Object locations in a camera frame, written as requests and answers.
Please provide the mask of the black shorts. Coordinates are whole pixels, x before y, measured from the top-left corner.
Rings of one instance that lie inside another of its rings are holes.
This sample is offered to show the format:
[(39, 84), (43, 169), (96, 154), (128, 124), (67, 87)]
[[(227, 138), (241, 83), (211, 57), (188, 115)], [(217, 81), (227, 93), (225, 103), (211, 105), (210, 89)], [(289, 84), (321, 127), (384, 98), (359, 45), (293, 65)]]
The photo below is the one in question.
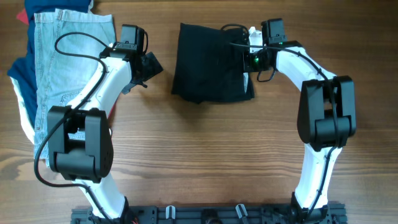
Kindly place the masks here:
[(182, 23), (172, 94), (194, 103), (235, 103), (254, 98), (252, 80), (244, 73), (248, 38), (243, 27), (213, 29)]

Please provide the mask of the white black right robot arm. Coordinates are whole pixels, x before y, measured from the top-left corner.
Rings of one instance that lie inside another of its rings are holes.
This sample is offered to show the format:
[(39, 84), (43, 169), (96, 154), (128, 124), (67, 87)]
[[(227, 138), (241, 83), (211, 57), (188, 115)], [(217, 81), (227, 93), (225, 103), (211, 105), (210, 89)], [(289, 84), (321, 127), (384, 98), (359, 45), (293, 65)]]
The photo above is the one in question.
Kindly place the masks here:
[(305, 154), (292, 206), (301, 220), (324, 218), (333, 167), (356, 132), (354, 82), (322, 68), (295, 41), (248, 49), (250, 71), (280, 72), (300, 90), (297, 131)]

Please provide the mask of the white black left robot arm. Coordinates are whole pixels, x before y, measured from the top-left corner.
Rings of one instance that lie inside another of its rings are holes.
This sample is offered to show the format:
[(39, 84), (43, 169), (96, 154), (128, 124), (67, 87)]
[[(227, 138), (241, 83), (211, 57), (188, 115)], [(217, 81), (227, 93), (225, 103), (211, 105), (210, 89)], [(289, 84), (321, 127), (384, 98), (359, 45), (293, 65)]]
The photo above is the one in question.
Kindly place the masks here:
[(152, 52), (134, 44), (106, 47), (97, 60), (98, 68), (82, 91), (48, 112), (44, 143), (49, 165), (67, 180), (64, 187), (83, 191), (91, 204), (88, 223), (138, 223), (110, 173), (114, 149), (108, 116), (120, 94), (143, 85), (163, 68)]

